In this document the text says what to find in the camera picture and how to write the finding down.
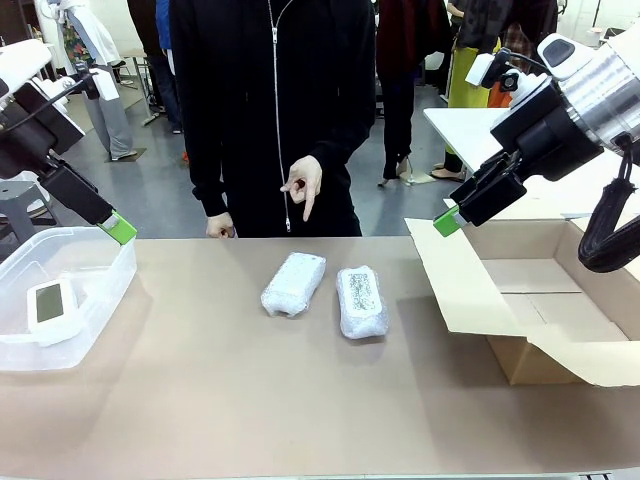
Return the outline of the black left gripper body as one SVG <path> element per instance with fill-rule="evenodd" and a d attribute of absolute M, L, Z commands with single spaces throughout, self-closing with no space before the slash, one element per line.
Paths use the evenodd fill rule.
<path fill-rule="evenodd" d="M 32 82 L 24 84 L 1 111 L 1 177 L 23 171 L 47 177 L 59 168 L 58 158 L 78 143 L 82 130 L 55 105 L 22 123 L 48 101 Z"/>

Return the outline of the person's right hand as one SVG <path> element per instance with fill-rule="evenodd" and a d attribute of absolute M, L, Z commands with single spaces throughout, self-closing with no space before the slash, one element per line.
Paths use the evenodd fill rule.
<path fill-rule="evenodd" d="M 205 233 L 210 238 L 233 238 L 235 236 L 235 228 L 231 215 L 228 212 L 224 212 L 216 216 L 208 216 Z"/>

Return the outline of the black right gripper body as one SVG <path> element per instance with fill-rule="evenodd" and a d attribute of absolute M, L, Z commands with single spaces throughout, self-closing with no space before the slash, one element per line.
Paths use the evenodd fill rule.
<path fill-rule="evenodd" d="M 604 152 L 571 118 L 550 79 L 510 108 L 491 134 L 502 147 L 496 174 L 519 182 L 532 176 L 558 181 Z"/>

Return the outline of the person's left hand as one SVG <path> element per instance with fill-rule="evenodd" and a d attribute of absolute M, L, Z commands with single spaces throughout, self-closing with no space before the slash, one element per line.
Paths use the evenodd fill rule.
<path fill-rule="evenodd" d="M 289 176 L 280 191 L 288 194 L 295 204 L 304 204 L 303 221 L 307 222 L 321 191 L 322 167 L 319 161 L 307 155 L 289 169 Z"/>

